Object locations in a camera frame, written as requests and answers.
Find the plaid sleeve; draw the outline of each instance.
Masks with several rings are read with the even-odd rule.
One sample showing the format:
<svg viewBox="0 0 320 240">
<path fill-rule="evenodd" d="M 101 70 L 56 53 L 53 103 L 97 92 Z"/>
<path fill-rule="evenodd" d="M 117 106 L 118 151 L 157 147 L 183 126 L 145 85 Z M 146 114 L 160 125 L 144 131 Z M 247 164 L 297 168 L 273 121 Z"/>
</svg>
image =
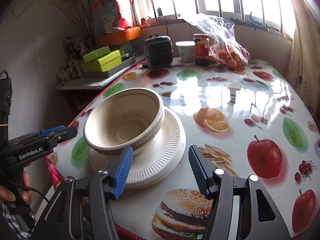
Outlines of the plaid sleeve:
<svg viewBox="0 0 320 240">
<path fill-rule="evenodd" d="M 11 229 L 15 232 L 17 237 L 21 240 L 29 240 L 31 238 L 32 231 L 23 232 L 17 223 L 16 218 L 10 214 L 8 206 L 3 202 L 0 201 L 0 211 L 3 214 L 4 219 L 7 221 Z"/>
</svg>

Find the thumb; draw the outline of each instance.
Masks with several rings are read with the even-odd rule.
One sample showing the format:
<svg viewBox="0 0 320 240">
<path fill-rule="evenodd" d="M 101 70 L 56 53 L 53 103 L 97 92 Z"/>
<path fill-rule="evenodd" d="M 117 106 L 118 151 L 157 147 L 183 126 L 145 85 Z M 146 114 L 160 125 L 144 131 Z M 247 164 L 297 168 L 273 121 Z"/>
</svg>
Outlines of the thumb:
<svg viewBox="0 0 320 240">
<path fill-rule="evenodd" d="M 9 202 L 14 202 L 16 201 L 16 196 L 10 190 L 0 185 L 0 199 Z"/>
</svg>

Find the white wall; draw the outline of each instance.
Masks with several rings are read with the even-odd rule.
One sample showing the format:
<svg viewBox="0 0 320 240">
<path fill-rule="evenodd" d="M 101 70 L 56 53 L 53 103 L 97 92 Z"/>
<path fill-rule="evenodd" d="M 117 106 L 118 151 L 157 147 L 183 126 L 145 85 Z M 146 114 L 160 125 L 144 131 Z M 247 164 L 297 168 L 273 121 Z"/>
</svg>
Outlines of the white wall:
<svg viewBox="0 0 320 240">
<path fill-rule="evenodd" d="M 172 40 L 173 53 L 179 54 L 175 43 L 177 41 L 192 41 L 193 34 L 202 33 L 189 23 L 168 24 L 168 35 Z M 278 35 L 253 28 L 235 25 L 236 40 L 251 54 L 252 59 L 264 59 L 276 70 L 285 76 L 289 64 L 292 41 Z M 142 38 L 145 40 L 151 33 L 167 35 L 166 25 L 158 25 L 142 29 Z"/>
<path fill-rule="evenodd" d="M 15 0 L 12 8 L 19 14 L 32 0 Z M 16 18 L 9 10 L 0 24 L 1 69 L 12 78 L 12 105 L 9 139 L 61 124 L 68 125 L 74 113 L 63 95 L 53 89 L 60 66 L 68 59 L 62 41 L 81 36 L 77 28 L 49 4 L 58 0 L 34 0 L 27 11 Z M 44 159 L 25 169 L 32 186 L 44 191 L 51 182 Z M 41 197 L 33 193 L 32 207 Z"/>
</svg>

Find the dining table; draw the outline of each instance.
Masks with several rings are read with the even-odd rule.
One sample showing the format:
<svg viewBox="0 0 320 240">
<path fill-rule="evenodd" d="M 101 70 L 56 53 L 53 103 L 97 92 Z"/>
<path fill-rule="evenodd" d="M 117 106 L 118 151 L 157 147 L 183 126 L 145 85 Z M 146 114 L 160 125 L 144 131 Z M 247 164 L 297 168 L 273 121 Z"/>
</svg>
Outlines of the dining table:
<svg viewBox="0 0 320 240">
<path fill-rule="evenodd" d="M 155 211 L 168 192 L 198 191 L 188 160 L 189 147 L 197 145 L 208 158 L 217 151 L 226 154 L 228 164 L 217 165 L 230 175 L 257 175 L 290 236 L 305 231 L 319 210 L 320 135 L 302 98 L 285 78 L 264 60 L 251 60 L 244 69 L 199 66 L 180 58 L 159 69 L 142 65 L 138 63 L 118 77 L 70 124 L 77 127 L 77 136 L 60 143 L 46 157 L 54 186 L 66 176 L 81 179 L 94 174 L 83 135 L 90 112 L 114 93 L 148 88 L 181 120 L 186 145 L 180 162 L 166 177 L 146 187 L 125 188 L 118 200 L 111 201 L 118 230 L 130 234 L 131 239 L 163 239 L 153 226 Z M 236 238 L 238 197 L 234 197 L 233 207 L 229 239 Z M 183 237 L 197 239 L 197 234 Z"/>
</svg>

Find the printed burger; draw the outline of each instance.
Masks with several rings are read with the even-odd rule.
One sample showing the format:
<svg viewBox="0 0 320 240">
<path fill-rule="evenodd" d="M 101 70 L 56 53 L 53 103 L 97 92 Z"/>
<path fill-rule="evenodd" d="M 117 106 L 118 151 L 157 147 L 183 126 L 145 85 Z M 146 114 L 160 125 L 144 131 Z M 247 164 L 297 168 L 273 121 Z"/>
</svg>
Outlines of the printed burger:
<svg viewBox="0 0 320 240">
<path fill-rule="evenodd" d="M 197 190 L 171 190 L 156 208 L 151 226 L 166 240 L 197 239 L 204 233 L 211 205 L 212 200 L 206 200 Z"/>
</svg>

